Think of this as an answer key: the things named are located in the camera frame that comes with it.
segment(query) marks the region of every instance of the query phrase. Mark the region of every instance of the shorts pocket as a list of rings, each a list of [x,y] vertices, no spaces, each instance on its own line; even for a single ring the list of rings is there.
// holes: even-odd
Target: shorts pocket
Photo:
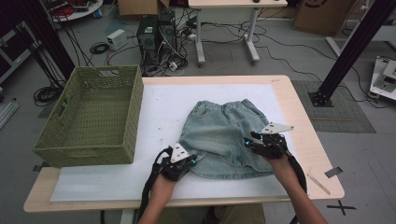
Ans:
[[[244,106],[241,106],[240,108],[244,111],[247,111],[248,113],[253,114],[259,118],[265,118],[265,115],[249,100],[243,100],[242,104]]]
[[[198,102],[187,119],[203,119],[209,116],[213,111],[214,109],[205,102]]]

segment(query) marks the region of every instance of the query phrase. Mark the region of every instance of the light blue denim shorts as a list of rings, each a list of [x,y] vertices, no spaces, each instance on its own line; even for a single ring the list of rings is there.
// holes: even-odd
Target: light blue denim shorts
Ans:
[[[187,117],[179,143],[197,155],[192,171],[212,179],[243,179],[273,173],[261,156],[244,147],[244,136],[268,124],[249,100],[217,105],[200,101]]]

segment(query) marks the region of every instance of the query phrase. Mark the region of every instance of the black metal pole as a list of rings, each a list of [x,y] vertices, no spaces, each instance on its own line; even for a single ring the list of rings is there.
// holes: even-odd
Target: black metal pole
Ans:
[[[330,101],[337,86],[347,75],[356,60],[358,60],[364,48],[387,21],[395,7],[395,0],[375,0],[373,2],[361,24],[341,52],[329,75],[326,76],[317,92],[310,95],[314,105],[325,106]]]
[[[67,80],[75,68],[75,65],[64,48],[58,34],[52,28],[48,14],[39,0],[19,0],[18,10],[23,13],[23,18],[32,32],[45,46],[52,60],[56,63],[64,78]]]

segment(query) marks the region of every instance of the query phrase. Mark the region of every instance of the cardboard box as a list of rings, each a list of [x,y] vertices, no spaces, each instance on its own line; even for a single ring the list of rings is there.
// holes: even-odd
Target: cardboard box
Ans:
[[[159,15],[170,0],[119,0],[121,16]]]
[[[335,36],[359,0],[304,0],[300,3],[293,29]]]

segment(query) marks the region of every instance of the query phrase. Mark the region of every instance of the desk leg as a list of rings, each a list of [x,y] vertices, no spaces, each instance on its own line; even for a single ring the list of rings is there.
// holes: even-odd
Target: desk leg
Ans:
[[[247,47],[250,52],[252,62],[251,63],[257,63],[260,61],[259,54],[257,53],[256,48],[253,45],[253,33],[254,33],[254,27],[256,26],[256,18],[257,18],[257,13],[259,9],[258,8],[253,8],[251,12],[251,18],[250,18],[250,27],[248,28],[248,34],[244,35],[245,41],[247,42]]]
[[[134,209],[123,209],[120,224],[133,224],[134,223]]]
[[[204,48],[202,47],[202,38],[201,38],[201,9],[197,9],[197,35],[195,37],[195,47],[197,50],[198,56],[198,66],[201,67],[205,63],[205,55]]]

